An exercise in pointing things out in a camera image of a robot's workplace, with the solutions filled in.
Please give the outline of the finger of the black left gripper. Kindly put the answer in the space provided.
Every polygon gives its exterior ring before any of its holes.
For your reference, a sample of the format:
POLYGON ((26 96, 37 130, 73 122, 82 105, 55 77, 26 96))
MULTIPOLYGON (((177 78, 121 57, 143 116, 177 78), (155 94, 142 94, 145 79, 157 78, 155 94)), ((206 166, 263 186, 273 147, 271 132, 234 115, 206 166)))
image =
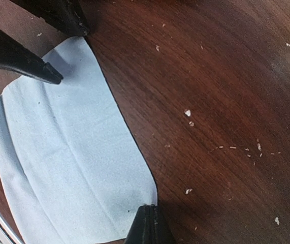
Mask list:
POLYGON ((43 18, 49 25, 64 34, 79 37, 89 34, 89 25, 78 1, 11 0, 11 2, 43 18))
POLYGON ((60 84, 63 76, 49 62, 29 51, 0 30, 0 69, 50 84, 60 84))

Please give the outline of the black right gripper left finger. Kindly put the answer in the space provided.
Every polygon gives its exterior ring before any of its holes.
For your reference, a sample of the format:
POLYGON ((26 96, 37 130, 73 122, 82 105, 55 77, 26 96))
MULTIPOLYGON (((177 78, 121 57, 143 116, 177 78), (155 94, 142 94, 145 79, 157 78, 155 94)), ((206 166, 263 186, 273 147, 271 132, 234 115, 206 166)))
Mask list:
POLYGON ((124 241, 125 244, 149 244, 151 241, 151 206, 143 205, 137 210, 124 241))

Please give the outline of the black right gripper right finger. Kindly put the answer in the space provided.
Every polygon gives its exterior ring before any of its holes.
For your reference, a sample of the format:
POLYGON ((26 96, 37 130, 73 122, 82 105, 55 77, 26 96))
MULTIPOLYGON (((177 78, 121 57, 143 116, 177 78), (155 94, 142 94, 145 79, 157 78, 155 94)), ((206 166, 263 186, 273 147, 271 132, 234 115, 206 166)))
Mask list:
POLYGON ((159 206, 151 205, 149 239, 154 244, 175 244, 176 240, 159 206))

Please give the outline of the light blue cleaning cloth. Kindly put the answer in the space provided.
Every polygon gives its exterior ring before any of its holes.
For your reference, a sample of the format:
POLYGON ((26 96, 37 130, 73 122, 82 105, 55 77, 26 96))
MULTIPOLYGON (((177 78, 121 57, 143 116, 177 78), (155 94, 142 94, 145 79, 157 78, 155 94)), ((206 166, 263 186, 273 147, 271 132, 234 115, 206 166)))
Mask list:
POLYGON ((21 76, 0 94, 0 178, 25 243, 126 238, 157 203, 152 174, 84 38, 44 56, 59 85, 21 76))

